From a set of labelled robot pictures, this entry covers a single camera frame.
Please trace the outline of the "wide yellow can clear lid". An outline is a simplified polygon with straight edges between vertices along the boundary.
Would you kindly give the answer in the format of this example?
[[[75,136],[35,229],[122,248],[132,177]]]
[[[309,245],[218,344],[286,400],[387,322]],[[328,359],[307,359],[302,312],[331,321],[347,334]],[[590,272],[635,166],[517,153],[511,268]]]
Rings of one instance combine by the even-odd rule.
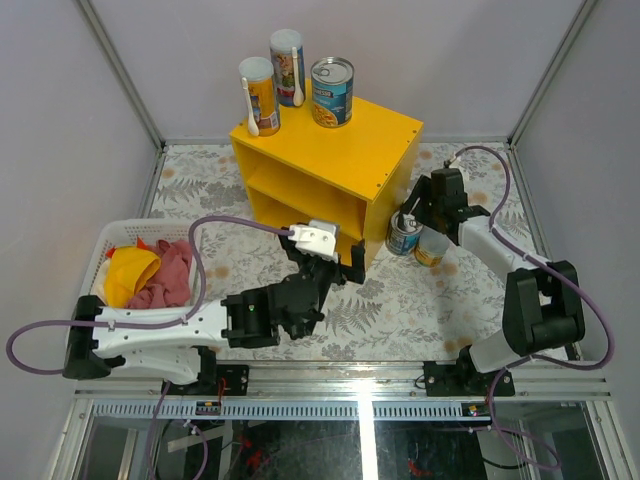
[[[424,227],[414,248],[415,259],[423,266],[438,266],[449,248],[449,239],[429,227]]]

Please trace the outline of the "blue can silver pull-tab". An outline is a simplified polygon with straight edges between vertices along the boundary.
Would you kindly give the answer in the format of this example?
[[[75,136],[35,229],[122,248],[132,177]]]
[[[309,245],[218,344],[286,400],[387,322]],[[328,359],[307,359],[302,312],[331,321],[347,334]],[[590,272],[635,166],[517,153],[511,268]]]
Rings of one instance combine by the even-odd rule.
[[[354,67],[342,57],[316,61],[310,70],[312,114],[326,128],[338,128],[352,117]]]

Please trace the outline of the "yellow can white lid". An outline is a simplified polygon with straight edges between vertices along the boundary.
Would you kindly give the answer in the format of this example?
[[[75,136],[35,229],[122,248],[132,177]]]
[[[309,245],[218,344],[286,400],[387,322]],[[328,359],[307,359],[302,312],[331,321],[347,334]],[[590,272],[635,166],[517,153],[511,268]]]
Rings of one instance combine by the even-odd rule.
[[[280,115],[271,61],[264,57],[246,58],[239,64],[239,74],[249,133],[253,136],[274,135],[280,129]]]

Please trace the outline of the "tall can with white spoon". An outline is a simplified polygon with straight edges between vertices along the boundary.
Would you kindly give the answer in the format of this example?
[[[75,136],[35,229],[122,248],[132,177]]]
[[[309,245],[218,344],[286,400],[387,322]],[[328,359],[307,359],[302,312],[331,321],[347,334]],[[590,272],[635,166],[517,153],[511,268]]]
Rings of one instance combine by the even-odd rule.
[[[303,37],[296,30],[280,29],[270,37],[278,101],[285,107],[299,107],[306,98]]]

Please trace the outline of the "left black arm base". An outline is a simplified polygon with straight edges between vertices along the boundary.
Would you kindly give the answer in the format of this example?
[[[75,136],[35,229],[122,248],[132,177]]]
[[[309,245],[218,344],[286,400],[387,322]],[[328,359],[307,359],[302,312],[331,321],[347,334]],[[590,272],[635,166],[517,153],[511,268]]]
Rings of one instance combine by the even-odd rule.
[[[195,359],[193,365],[199,370],[194,382],[178,385],[164,381],[162,387],[169,385],[169,395],[244,397],[249,385],[248,365],[217,363],[216,353],[203,346],[189,348],[187,352]]]

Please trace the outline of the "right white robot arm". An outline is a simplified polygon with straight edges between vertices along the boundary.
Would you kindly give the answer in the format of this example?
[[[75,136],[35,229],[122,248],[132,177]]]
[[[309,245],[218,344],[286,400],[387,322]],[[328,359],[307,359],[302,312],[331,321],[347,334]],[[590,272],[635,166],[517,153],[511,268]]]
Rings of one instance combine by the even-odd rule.
[[[463,392],[478,394],[490,385],[492,372],[584,338],[582,300],[571,288],[577,281],[574,266],[513,244],[488,210],[468,203],[459,169],[420,176],[400,212],[473,253],[505,285],[500,330],[462,348],[456,360]]]

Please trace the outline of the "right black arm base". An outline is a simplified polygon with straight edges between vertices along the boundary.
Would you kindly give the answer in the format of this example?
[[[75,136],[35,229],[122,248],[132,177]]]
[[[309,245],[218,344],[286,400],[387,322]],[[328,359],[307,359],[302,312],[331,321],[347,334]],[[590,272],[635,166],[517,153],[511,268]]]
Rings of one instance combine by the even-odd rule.
[[[486,397],[500,370],[519,359],[509,347],[476,344],[464,347],[453,363],[425,361],[426,394],[429,397]]]

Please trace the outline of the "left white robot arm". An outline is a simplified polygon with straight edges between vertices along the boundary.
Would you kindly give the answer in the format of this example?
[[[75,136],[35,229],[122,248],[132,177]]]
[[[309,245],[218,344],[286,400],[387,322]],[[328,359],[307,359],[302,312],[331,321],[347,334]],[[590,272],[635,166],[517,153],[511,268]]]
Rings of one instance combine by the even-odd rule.
[[[331,286],[364,282],[365,244],[352,245],[348,265],[305,254],[290,240],[281,245],[297,264],[296,273],[201,306],[118,309],[94,295],[81,297],[68,334],[64,377],[94,380],[115,369],[131,370],[204,395],[219,381],[214,349],[259,349],[278,345],[282,333],[292,340],[312,335],[325,318]]]

